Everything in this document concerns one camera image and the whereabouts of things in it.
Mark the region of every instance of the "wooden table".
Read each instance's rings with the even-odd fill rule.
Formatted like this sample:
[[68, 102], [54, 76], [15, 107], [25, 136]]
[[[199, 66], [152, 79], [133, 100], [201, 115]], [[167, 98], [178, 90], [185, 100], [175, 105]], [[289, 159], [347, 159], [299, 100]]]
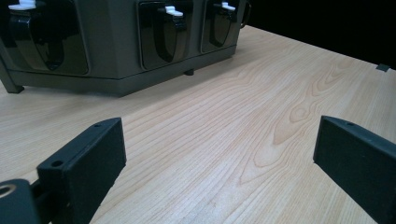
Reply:
[[92, 223], [373, 223], [313, 163], [321, 115], [396, 142], [396, 72], [251, 27], [229, 60], [116, 98], [0, 87], [0, 180], [122, 117], [127, 165]]

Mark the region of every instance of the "white handle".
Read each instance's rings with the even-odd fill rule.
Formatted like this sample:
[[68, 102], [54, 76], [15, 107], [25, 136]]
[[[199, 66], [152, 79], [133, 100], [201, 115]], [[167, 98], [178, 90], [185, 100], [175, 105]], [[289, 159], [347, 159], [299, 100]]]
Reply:
[[20, 0], [20, 3], [18, 5], [11, 5], [8, 6], [8, 8], [18, 11], [33, 9], [35, 8], [35, 0]]
[[182, 17], [183, 13], [176, 11], [175, 7], [165, 7], [166, 9], [166, 13], [172, 16], [176, 16], [176, 17]]
[[230, 11], [235, 11], [235, 10], [236, 10], [235, 7], [228, 6], [228, 2], [222, 2], [222, 3], [221, 3], [221, 7], [222, 7], [222, 8], [225, 8], [225, 9], [227, 9], [227, 10], [230, 10]]

